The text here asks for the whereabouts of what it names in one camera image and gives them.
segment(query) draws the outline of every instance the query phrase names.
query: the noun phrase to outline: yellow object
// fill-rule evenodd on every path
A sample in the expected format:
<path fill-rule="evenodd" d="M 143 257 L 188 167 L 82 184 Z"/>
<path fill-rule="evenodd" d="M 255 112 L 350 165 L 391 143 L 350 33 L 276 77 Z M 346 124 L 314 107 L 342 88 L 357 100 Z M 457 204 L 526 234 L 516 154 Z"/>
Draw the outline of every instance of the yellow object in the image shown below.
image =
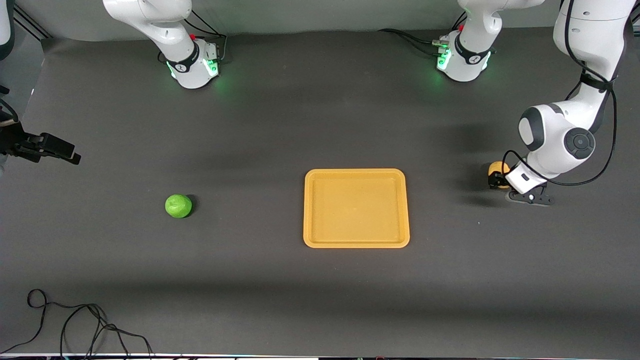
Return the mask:
<path fill-rule="evenodd" d="M 305 177 L 303 237 L 313 248 L 406 246 L 404 174 L 394 168 L 311 170 Z"/>
<path fill-rule="evenodd" d="M 507 165 L 506 163 L 504 164 L 504 173 L 508 173 L 510 171 L 509 169 L 509 165 Z M 491 176 L 491 174 L 493 174 L 494 172 L 498 172 L 500 174 L 502 174 L 502 161 L 494 161 L 493 163 L 491 163 L 491 165 L 489 165 L 489 176 Z M 508 185 L 503 185 L 503 186 L 498 186 L 498 188 L 500 189 L 508 189 L 509 186 Z"/>

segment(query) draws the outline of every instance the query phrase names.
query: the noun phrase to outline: green lime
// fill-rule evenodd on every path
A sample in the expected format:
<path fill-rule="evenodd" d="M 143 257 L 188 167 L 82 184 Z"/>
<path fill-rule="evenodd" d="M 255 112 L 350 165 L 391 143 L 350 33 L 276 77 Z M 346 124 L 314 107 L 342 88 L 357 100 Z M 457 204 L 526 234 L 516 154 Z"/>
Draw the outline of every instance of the green lime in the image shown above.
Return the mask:
<path fill-rule="evenodd" d="M 174 218 L 184 218 L 191 212 L 191 199 L 179 193 L 171 195 L 164 202 L 164 209 L 167 214 Z"/>

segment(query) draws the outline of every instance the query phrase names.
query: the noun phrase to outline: gray table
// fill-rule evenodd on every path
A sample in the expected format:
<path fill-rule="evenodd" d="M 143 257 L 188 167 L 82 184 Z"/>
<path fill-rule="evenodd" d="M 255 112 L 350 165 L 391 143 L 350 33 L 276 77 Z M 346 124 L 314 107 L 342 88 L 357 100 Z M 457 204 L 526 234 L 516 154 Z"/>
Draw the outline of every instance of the gray table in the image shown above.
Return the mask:
<path fill-rule="evenodd" d="M 427 38 L 438 32 L 425 32 Z M 386 33 L 232 37 L 221 77 L 180 88 L 151 42 L 49 44 L 24 125 L 77 145 L 79 166 L 11 159 L 0 184 L 2 347 L 53 300 L 97 302 L 156 352 L 640 358 L 640 158 L 634 54 L 616 82 L 618 151 L 551 208 L 485 190 L 483 163 L 524 151 L 520 114 L 563 99 L 578 67 L 551 29 L 508 29 L 473 83 Z M 594 174 L 611 141 L 567 181 Z M 313 168 L 395 167 L 411 241 L 310 249 Z M 163 208 L 197 196 L 189 218 Z M 52 309 L 21 352 L 55 352 Z M 74 320 L 72 351 L 93 322 Z M 133 351 L 142 344 L 129 342 Z M 119 352 L 110 336 L 101 352 Z"/>

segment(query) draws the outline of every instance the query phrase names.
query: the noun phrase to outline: black velcro strap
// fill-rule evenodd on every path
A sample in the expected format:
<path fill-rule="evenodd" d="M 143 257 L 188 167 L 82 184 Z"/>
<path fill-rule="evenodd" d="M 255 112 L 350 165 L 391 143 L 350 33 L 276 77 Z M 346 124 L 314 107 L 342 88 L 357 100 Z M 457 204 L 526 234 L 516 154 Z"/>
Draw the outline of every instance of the black velcro strap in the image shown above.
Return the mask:
<path fill-rule="evenodd" d="M 198 46 L 198 44 L 194 43 L 193 52 L 191 53 L 191 55 L 189 55 L 188 58 L 182 61 L 167 60 L 166 62 L 168 62 L 169 65 L 171 65 L 171 67 L 173 67 L 177 72 L 184 73 L 184 72 L 189 72 L 189 69 L 197 61 L 199 56 L 200 56 L 200 47 Z"/>
<path fill-rule="evenodd" d="M 489 53 L 489 50 L 491 50 L 487 49 L 481 53 L 474 53 L 473 51 L 465 49 L 465 47 L 460 43 L 460 33 L 458 33 L 458 35 L 456 36 L 454 45 L 458 54 L 460 54 L 460 56 L 462 56 L 469 65 L 475 65 L 479 63 L 480 60 L 484 59 L 484 57 Z"/>
<path fill-rule="evenodd" d="M 611 81 L 608 82 L 604 82 L 602 80 L 598 80 L 596 78 L 594 78 L 593 76 L 586 74 L 585 72 L 582 72 L 582 74 L 580 75 L 580 82 L 590 86 L 592 88 L 596 88 L 598 90 L 601 90 L 601 92 L 604 91 L 608 91 L 610 92 L 611 90 L 613 90 L 613 83 L 615 82 L 616 78 L 613 78 Z"/>

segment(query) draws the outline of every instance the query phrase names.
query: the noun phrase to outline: yellow tray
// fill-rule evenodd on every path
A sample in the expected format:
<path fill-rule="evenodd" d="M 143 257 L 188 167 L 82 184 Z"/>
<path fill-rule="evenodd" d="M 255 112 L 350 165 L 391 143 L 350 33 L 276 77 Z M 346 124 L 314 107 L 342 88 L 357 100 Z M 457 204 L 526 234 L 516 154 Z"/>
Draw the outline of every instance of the yellow tray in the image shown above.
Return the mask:
<path fill-rule="evenodd" d="M 406 246 L 404 174 L 394 168 L 311 170 L 305 177 L 303 237 L 313 248 Z"/>

